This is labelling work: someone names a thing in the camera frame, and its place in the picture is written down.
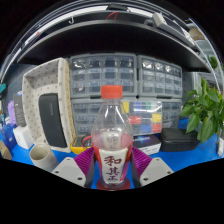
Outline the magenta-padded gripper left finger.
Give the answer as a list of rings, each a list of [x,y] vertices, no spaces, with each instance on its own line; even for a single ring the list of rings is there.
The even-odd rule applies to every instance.
[[[94,149],[88,148],[76,157],[66,157],[52,173],[84,188],[90,188],[95,172]]]

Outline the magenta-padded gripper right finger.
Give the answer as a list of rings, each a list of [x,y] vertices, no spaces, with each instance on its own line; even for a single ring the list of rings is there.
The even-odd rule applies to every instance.
[[[161,158],[152,158],[135,147],[132,148],[131,171],[136,188],[146,186],[173,173],[173,170]]]

